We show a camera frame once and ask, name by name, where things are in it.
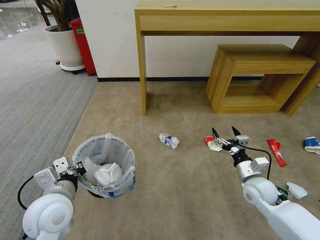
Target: red bin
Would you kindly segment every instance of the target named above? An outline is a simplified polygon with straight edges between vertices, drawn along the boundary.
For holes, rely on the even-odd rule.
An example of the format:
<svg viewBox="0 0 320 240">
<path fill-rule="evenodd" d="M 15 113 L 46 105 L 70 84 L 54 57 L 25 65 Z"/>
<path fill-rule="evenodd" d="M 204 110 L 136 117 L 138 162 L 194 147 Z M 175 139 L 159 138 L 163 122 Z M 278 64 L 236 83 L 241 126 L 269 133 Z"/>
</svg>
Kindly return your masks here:
<svg viewBox="0 0 320 240">
<path fill-rule="evenodd" d="M 72 26 L 88 76 L 97 74 L 80 17 L 69 22 L 69 24 Z"/>
</svg>

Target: wooden table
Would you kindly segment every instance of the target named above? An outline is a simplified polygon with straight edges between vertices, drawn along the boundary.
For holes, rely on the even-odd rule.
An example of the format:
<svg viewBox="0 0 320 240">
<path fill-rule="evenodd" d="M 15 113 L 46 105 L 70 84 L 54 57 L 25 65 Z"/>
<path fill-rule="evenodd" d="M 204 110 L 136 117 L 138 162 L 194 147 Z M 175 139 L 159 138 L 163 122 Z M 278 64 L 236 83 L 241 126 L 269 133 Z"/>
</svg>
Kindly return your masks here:
<svg viewBox="0 0 320 240">
<path fill-rule="evenodd" d="M 300 36 L 293 51 L 317 61 L 283 105 L 292 115 L 320 80 L 320 2 L 139 2 L 135 8 L 142 115 L 147 82 L 144 36 Z"/>
</svg>

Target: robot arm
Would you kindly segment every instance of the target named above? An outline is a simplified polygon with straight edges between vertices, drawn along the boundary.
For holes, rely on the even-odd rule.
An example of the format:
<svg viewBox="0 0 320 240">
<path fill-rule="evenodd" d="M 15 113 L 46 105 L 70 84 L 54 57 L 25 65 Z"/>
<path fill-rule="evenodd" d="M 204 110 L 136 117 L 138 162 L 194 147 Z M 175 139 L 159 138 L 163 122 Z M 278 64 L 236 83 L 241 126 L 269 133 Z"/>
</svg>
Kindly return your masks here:
<svg viewBox="0 0 320 240">
<path fill-rule="evenodd" d="M 245 153 L 249 137 L 241 135 L 234 127 L 232 129 L 236 135 L 236 139 L 233 140 L 219 138 L 217 132 L 212 129 L 214 142 L 229 151 L 234 159 L 234 166 L 243 186 L 243 196 L 247 202 L 266 217 L 269 226 L 280 239 L 319 240 L 320 221 L 299 204 L 279 198 L 276 186 L 261 177 L 261 170 L 269 166 L 269 178 L 269 161 L 266 158 L 249 158 Z"/>
<path fill-rule="evenodd" d="M 69 167 L 65 157 L 53 162 L 53 166 L 36 173 L 33 178 L 44 190 L 23 216 L 24 232 L 31 239 L 60 240 L 68 234 L 73 224 L 73 199 L 78 177 L 85 174 L 81 162 Z"/>
</svg>

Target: wooden stool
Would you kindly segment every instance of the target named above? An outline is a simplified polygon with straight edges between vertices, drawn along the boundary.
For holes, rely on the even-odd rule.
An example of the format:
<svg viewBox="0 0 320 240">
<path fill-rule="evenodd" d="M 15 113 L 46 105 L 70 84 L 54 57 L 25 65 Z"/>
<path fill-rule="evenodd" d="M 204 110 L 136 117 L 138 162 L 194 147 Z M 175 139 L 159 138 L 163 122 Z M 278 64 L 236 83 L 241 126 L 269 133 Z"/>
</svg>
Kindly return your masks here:
<svg viewBox="0 0 320 240">
<path fill-rule="evenodd" d="M 216 113 L 278 112 L 314 64 L 282 44 L 218 45 L 206 93 Z M 261 73 L 259 83 L 230 83 Z"/>
</svg>

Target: potted plant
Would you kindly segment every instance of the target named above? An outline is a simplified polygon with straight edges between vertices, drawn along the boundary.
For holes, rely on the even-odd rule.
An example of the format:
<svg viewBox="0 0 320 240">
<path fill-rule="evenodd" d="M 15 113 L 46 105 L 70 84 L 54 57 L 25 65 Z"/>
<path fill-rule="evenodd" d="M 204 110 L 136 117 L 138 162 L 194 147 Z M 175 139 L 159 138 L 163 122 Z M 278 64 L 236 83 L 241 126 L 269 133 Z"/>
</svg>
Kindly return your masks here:
<svg viewBox="0 0 320 240">
<path fill-rule="evenodd" d="M 40 4 L 50 9 L 57 25 L 44 29 L 49 39 L 60 66 L 66 71 L 76 71 L 84 68 L 82 57 L 76 38 L 69 26 L 67 13 L 67 0 L 37 0 Z"/>
</svg>

